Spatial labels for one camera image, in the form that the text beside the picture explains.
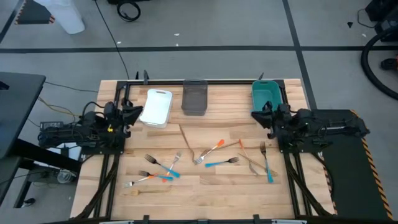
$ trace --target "gray floor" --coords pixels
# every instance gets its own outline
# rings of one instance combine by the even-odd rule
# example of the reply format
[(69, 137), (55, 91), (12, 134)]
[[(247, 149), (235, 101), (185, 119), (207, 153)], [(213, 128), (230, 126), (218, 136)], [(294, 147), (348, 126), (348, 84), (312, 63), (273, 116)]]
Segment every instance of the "gray floor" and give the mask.
[[(301, 46), (361, 46), (375, 32), (356, 22), (356, 12), (369, 0), (290, 0), (290, 8)], [(0, 2), (0, 29), (17, 0)], [(92, 0), (75, 0), (86, 24), (80, 34), (68, 35), (58, 23), (11, 25), (0, 43), (1, 49), (51, 49), (114, 47)], [(98, 4), (120, 47), (175, 47), (219, 45), (293, 46), (281, 0), (152, 0), (140, 2), (142, 17), (133, 23), (120, 20), (114, 6)], [(369, 22), (363, 14), (363, 22)], [(352, 28), (347, 22), (354, 22)], [(378, 62), (396, 52), (371, 52), (369, 61), (379, 78), (398, 91), (396, 73), (382, 72)], [(123, 52), (130, 76), (146, 69), (151, 78), (302, 78), (294, 51), (234, 50), (185, 52)], [(367, 137), (393, 215), (398, 216), (398, 177), (395, 170), (398, 143), (396, 101), (375, 89), (363, 75), (360, 52), (303, 52), (315, 100), (319, 108), (348, 108), (364, 118), (371, 134)], [(100, 80), (125, 79), (115, 52), (0, 54), (0, 71), (34, 73), (47, 81), (76, 88), (98, 89)], [(41, 97), (48, 103), (65, 106), (74, 113), (94, 93), (80, 93), (45, 85)], [(48, 110), (38, 102), (30, 119), (71, 121), (71, 117)], [(37, 144), (39, 130), (26, 123), (20, 138)], [(32, 187), (29, 196), (37, 203), (13, 209), (23, 179), (16, 179), (0, 207), (2, 223), (42, 223), (66, 220), (75, 192), (74, 186)]]

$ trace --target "blue-handled fork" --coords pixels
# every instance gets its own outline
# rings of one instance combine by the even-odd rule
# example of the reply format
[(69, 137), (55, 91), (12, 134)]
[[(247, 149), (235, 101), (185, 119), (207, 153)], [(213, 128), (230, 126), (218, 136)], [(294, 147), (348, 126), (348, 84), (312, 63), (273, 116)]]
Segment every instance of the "blue-handled fork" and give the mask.
[(267, 176), (268, 176), (268, 183), (273, 183), (274, 179), (272, 178), (272, 174), (271, 174), (271, 169), (269, 168), (268, 165), (268, 160), (267, 160), (267, 149), (266, 149), (266, 142), (261, 142), (260, 143), (260, 150), (262, 155), (266, 158), (266, 168), (267, 168)]
[(229, 163), (234, 163), (234, 162), (238, 162), (239, 158), (238, 157), (234, 157), (234, 158), (230, 158), (227, 161), (223, 161), (223, 162), (211, 162), (211, 163), (206, 163), (205, 167), (211, 167), (211, 166), (216, 166), (218, 164), (222, 164), (224, 162), (229, 162)]
[(153, 158), (152, 156), (146, 154), (146, 155), (145, 155), (145, 159), (148, 160), (149, 162), (153, 163), (153, 164), (157, 164), (157, 165), (163, 167), (163, 169), (169, 171), (173, 176), (175, 176), (175, 177), (177, 177), (177, 178), (180, 177), (180, 174), (179, 174), (178, 172), (175, 172), (174, 170), (171, 170), (171, 169), (167, 168), (166, 166), (163, 166), (162, 164), (158, 163), (158, 162), (156, 161), (156, 159)]

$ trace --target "utensil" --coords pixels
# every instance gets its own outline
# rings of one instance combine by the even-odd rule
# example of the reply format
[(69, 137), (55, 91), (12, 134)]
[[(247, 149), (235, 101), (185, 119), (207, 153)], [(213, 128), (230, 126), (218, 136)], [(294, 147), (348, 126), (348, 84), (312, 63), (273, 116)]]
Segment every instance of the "utensil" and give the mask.
[[(239, 145), (241, 146), (241, 149), (243, 150), (243, 152), (245, 153), (245, 155), (246, 155), (247, 157), (249, 157), (248, 153), (246, 152), (246, 150), (245, 150), (244, 147), (243, 147), (242, 140), (240, 140), (240, 139), (239, 139)], [(249, 169), (250, 169), (250, 171), (251, 171), (254, 175), (259, 175), (259, 174), (257, 173), (257, 171), (255, 171), (255, 170), (253, 169), (253, 166), (252, 166), (252, 164), (251, 164), (251, 161), (249, 161)]]
[(193, 149), (189, 146), (187, 137), (185, 136), (185, 132), (184, 132), (184, 130), (182, 129), (181, 125), (179, 125), (179, 127), (180, 127), (180, 131), (181, 131), (182, 137), (184, 138), (185, 143), (187, 144), (189, 150), (191, 150), (191, 153), (192, 153), (192, 161), (194, 161), (194, 160), (195, 160), (195, 152), (194, 152)]
[(193, 161), (193, 163), (194, 163), (195, 165), (198, 165), (199, 163), (201, 163), (201, 162), (205, 159), (205, 157), (206, 157), (209, 153), (211, 153), (211, 152), (212, 152), (213, 150), (215, 150), (217, 147), (222, 146), (223, 144), (224, 144), (224, 139), (221, 139), (221, 140), (217, 143), (217, 145), (215, 145), (214, 147), (212, 147), (206, 154), (200, 156), (198, 159), (196, 159), (195, 161)]
[(223, 162), (211, 162), (211, 163), (207, 163), (207, 164), (205, 165), (205, 167), (215, 166), (215, 165), (218, 165), (218, 164), (222, 164), (222, 163), (224, 163), (224, 162), (234, 163), (234, 162), (238, 162), (238, 161), (239, 161), (239, 158), (238, 158), (238, 157), (234, 157), (234, 158), (230, 158), (230, 159), (228, 159), (227, 161), (223, 161)]
[(170, 166), (170, 169), (173, 169), (174, 164), (180, 159), (180, 157), (181, 157), (181, 151), (179, 151), (179, 152), (175, 155), (174, 160), (173, 160), (173, 163), (172, 163), (172, 165)]
[(250, 158), (248, 158), (248, 157), (246, 157), (245, 155), (242, 155), (242, 154), (240, 154), (240, 153), (238, 153), (238, 155), (240, 155), (241, 157), (247, 159), (249, 162), (252, 162), (254, 165), (257, 165), (257, 166), (263, 168), (265, 171), (267, 171), (267, 168), (266, 168), (265, 166), (261, 165), (260, 163), (254, 161), (254, 160), (252, 160), (252, 159), (250, 159)]
[(170, 170), (170, 169), (167, 168), (166, 166), (163, 166), (162, 164), (158, 163), (158, 162), (156, 161), (156, 159), (153, 158), (152, 156), (146, 154), (146, 155), (145, 155), (145, 159), (148, 160), (150, 163), (157, 164), (157, 165), (163, 167), (163, 169), (169, 171), (173, 176), (175, 176), (175, 177), (180, 177), (180, 174), (179, 174), (178, 172), (175, 172), (174, 170)]
[(136, 181), (130, 181), (130, 182), (124, 183), (124, 184), (122, 184), (122, 186), (123, 186), (123, 188), (128, 188), (128, 187), (133, 186), (135, 183), (138, 183), (138, 182), (143, 181), (143, 180), (151, 179), (151, 178), (154, 178), (154, 177), (155, 177), (154, 175), (148, 175), (148, 176), (145, 176), (145, 178), (142, 178), (142, 179), (139, 179), (139, 180), (136, 180)]
[[(224, 148), (226, 148), (226, 147), (233, 146), (233, 145), (235, 145), (235, 144), (237, 144), (237, 143), (239, 143), (239, 141), (236, 141), (236, 142), (232, 142), (232, 143), (229, 143), (229, 144), (222, 145), (222, 146), (220, 146), (220, 147), (217, 147), (217, 148), (214, 149), (214, 150), (224, 149)], [(210, 151), (210, 150), (211, 150), (211, 149), (206, 149), (206, 150), (204, 150), (203, 153), (200, 154), (200, 156), (204, 156), (204, 155), (205, 155), (208, 151)]]
[(131, 190), (131, 195), (132, 196), (138, 196), (139, 194), (142, 193), (163, 193), (163, 192), (169, 192), (170, 189), (166, 190)]
[(266, 168), (267, 168), (267, 176), (268, 176), (268, 183), (273, 183), (274, 179), (272, 178), (271, 170), (269, 169), (268, 166), (268, 160), (267, 160), (267, 149), (266, 149), (266, 142), (261, 142), (260, 143), (260, 150), (262, 155), (266, 158)]
[(141, 176), (144, 176), (144, 177), (153, 176), (153, 177), (159, 177), (159, 178), (166, 179), (166, 180), (173, 180), (173, 177), (167, 177), (167, 176), (164, 176), (164, 175), (157, 175), (157, 174), (152, 175), (152, 174), (150, 174), (150, 173), (148, 173), (146, 171), (142, 171), (142, 170), (138, 171), (138, 174), (141, 175)]

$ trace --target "wooden tabletop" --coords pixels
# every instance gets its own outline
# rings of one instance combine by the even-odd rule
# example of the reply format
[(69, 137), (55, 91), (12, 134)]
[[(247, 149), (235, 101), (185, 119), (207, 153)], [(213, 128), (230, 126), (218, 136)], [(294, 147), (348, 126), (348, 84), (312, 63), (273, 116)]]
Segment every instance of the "wooden tabletop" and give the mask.
[[(306, 108), (301, 81), (286, 79), (285, 85), (292, 110)], [(116, 81), (102, 81), (98, 103), (104, 105), (113, 101), (115, 88)], [(251, 219), (254, 214), (259, 214), (260, 218), (294, 217), (283, 155), (276, 140), (266, 138), (269, 130), (263, 129), (250, 115), (251, 85), (209, 85), (208, 109), (204, 116), (183, 114), (182, 86), (134, 86), (130, 90), (131, 101), (144, 106), (150, 88), (173, 93), (169, 123), (164, 129), (151, 128), (140, 121), (131, 127), (131, 138), (126, 140), (125, 153), (119, 163), (112, 220), (142, 220), (144, 215), (150, 215), (151, 220)], [(253, 175), (248, 161), (241, 156), (234, 164), (205, 167), (206, 162), (224, 161), (243, 153), (239, 144), (214, 151), (205, 162), (195, 166), (180, 127), (195, 152), (195, 158), (220, 139), (224, 139), (225, 144), (242, 139), (249, 157), (264, 164), (259, 146), (261, 141), (265, 141), (274, 183), (269, 184), (266, 172), (257, 166), (254, 168), (260, 175)], [(121, 187), (122, 183), (140, 179), (137, 175), (139, 170), (165, 173), (160, 166), (147, 162), (145, 154), (169, 166), (178, 151), (182, 152), (182, 157), (173, 170), (179, 172), (181, 178), (166, 183), (155, 178), (128, 189)], [(334, 213), (322, 165), (310, 154), (302, 154), (301, 158), (308, 188), (326, 210)], [(83, 164), (71, 217), (83, 210), (97, 190), (102, 160), (102, 156), (93, 156)], [(137, 189), (169, 191), (133, 196), (131, 191)], [(298, 199), (304, 213), (300, 191)]]

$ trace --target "white container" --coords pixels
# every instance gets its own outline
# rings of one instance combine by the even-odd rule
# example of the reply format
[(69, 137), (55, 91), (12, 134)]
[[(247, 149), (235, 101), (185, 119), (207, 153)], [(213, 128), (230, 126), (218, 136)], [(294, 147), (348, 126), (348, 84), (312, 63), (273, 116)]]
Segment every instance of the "white container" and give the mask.
[(73, 0), (34, 0), (55, 17), (68, 34), (77, 34), (85, 29), (81, 15)]
[(173, 94), (165, 90), (148, 90), (144, 112), (139, 119), (146, 125), (165, 128), (169, 120)]

